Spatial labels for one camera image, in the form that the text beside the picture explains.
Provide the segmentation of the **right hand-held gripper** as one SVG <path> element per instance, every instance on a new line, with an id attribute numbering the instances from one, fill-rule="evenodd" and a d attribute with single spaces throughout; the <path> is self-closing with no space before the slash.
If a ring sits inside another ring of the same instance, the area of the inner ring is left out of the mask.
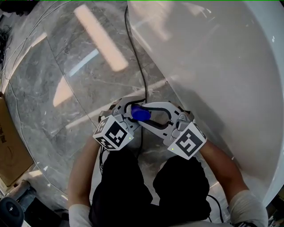
<path id="1" fill-rule="evenodd" d="M 151 112 L 160 111 L 168 115 L 165 124 L 155 121 L 140 121 L 139 124 L 167 142 L 167 150 L 189 160 L 206 143 L 207 137 L 195 121 L 184 121 L 180 109 L 171 102 L 150 102 L 142 107 Z"/>

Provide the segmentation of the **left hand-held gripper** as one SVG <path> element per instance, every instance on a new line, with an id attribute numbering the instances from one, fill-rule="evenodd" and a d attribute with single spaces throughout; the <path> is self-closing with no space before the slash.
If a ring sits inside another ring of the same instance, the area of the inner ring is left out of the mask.
<path id="1" fill-rule="evenodd" d="M 93 138 L 109 151 L 119 151 L 134 139 L 134 131 L 140 124 L 126 113 L 131 104 L 141 103 L 144 98 L 121 98 L 114 109 L 97 110 L 98 126 Z"/>

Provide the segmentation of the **person's left hand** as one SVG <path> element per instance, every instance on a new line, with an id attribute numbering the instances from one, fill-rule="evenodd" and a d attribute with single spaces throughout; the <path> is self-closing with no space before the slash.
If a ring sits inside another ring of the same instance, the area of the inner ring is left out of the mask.
<path id="1" fill-rule="evenodd" d="M 118 99 L 118 100 L 116 100 L 116 101 L 114 101 L 114 102 L 111 104 L 111 106 L 109 107 L 109 109 L 110 109 L 110 110 L 114 109 L 114 108 L 119 104 L 120 101 L 121 101 L 121 98 Z"/>

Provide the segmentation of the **person's right hand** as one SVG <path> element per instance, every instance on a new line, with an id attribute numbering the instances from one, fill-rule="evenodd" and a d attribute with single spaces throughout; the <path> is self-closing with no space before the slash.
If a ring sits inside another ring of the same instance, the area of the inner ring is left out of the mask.
<path id="1" fill-rule="evenodd" d="M 195 121 L 195 116 L 191 111 L 187 111 L 182 109 L 180 106 L 178 106 L 178 109 L 181 111 L 182 115 L 184 115 L 184 117 L 180 116 L 181 120 L 184 121 Z"/>

